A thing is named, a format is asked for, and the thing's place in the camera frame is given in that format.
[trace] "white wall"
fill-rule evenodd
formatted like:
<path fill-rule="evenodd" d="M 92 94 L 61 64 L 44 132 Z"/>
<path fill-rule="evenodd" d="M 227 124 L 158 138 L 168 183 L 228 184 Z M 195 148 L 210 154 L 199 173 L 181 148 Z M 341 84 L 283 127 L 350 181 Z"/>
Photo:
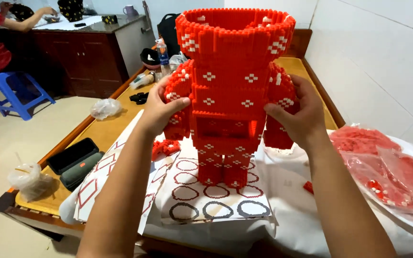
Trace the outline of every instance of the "white wall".
<path fill-rule="evenodd" d="M 296 28 L 308 28 L 318 0 L 224 0 L 226 8 L 260 8 L 286 11 L 296 20 Z"/>
<path fill-rule="evenodd" d="M 413 0 L 319 0 L 306 58 L 347 123 L 413 143 Z"/>

